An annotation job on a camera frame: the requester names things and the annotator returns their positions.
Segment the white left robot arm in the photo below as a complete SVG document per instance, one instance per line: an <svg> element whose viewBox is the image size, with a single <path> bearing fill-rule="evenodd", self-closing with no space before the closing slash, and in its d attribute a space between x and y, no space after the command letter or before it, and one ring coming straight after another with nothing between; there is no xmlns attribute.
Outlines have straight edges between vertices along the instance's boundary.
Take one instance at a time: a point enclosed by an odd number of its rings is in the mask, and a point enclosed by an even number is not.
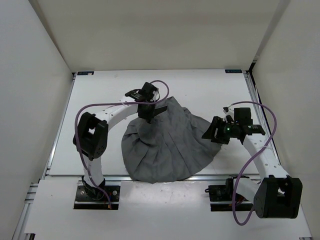
<svg viewBox="0 0 320 240"><path fill-rule="evenodd" d="M151 120L165 112L167 106L157 108L157 94L143 95L136 90L126 93L117 103L107 104L99 113L85 112L77 119L73 144L79 152L83 165L82 184L85 193L93 200L108 198L105 191L105 178L102 174L101 157L107 149L109 131L127 117L138 117L150 123Z"/></svg>

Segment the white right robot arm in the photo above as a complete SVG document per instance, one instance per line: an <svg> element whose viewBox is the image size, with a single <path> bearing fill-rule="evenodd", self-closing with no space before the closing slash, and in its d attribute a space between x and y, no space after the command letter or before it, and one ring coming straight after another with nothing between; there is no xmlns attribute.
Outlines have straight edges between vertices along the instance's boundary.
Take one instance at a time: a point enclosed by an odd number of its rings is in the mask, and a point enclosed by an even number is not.
<svg viewBox="0 0 320 240"><path fill-rule="evenodd" d="M303 184L299 178L291 177L268 148L268 139L261 125L245 117L232 120L214 116L203 139L227 145L231 138L240 140L254 163L261 182L253 182L240 173L225 181L225 187L206 190L213 201L230 199L237 202L241 197L253 204L261 219L295 219L299 213Z"/></svg>

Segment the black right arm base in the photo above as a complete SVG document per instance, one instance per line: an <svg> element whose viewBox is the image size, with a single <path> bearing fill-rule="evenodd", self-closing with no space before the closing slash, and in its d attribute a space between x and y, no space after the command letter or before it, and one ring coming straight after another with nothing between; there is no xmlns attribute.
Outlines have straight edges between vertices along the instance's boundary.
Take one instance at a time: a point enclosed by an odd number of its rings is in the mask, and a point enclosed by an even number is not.
<svg viewBox="0 0 320 240"><path fill-rule="evenodd" d="M211 212L231 212L234 176L225 180L224 184L208 185L204 190L209 196ZM240 194L235 197L235 210L240 212L250 211L253 204Z"/></svg>

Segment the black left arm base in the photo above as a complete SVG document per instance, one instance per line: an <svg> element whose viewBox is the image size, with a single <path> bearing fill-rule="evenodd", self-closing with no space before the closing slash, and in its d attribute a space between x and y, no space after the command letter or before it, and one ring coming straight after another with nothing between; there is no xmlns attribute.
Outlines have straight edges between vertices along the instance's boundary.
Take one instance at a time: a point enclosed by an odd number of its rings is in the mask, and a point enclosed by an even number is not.
<svg viewBox="0 0 320 240"><path fill-rule="evenodd" d="M99 187L104 186L104 192L95 187L87 185L82 180L78 182L73 208L75 210L118 210L120 203L121 186L102 182Z"/></svg>

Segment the grey pleated skirt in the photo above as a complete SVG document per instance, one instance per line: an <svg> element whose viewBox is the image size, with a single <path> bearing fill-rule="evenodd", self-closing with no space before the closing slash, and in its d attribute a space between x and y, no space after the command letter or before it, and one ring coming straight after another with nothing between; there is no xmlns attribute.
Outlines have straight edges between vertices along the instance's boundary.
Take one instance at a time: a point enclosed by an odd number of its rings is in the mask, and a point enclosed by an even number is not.
<svg viewBox="0 0 320 240"><path fill-rule="evenodd" d="M134 181L164 183L185 180L207 167L221 145L203 139L210 123L182 107L172 96L150 123L132 120L122 137L125 168Z"/></svg>

